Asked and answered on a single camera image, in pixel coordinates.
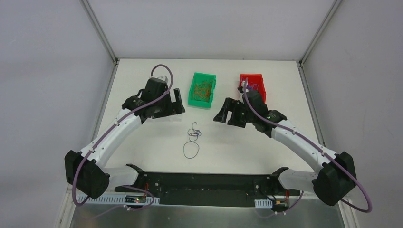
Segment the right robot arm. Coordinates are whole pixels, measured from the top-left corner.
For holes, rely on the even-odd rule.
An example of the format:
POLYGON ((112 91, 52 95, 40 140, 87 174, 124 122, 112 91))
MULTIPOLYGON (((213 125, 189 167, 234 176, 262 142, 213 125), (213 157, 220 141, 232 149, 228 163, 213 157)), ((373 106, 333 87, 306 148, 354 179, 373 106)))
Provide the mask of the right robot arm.
POLYGON ((274 172, 275 178, 269 186, 277 195, 288 189, 308 191, 333 206, 356 186, 355 165, 350 154, 336 153, 312 142, 284 114, 269 110, 258 92, 248 91, 240 100, 227 97, 213 120, 241 128, 252 124, 257 131, 288 147, 312 168, 312 172, 290 168, 274 172))

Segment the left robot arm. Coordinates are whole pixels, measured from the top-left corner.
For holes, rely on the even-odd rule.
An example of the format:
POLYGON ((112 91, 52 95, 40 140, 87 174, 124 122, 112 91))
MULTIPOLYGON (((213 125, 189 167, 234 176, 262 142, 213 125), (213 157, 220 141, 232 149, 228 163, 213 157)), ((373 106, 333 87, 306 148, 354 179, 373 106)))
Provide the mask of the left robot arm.
POLYGON ((181 92, 173 90, 171 100, 167 82, 159 78, 148 79, 145 88, 127 98, 117 116, 107 129, 79 152, 70 150, 64 157, 67 182, 97 199, 108 189, 127 185, 133 192, 140 192, 145 179, 139 170, 124 165, 107 168, 106 164, 121 143, 147 119, 157 119, 185 112, 181 92))

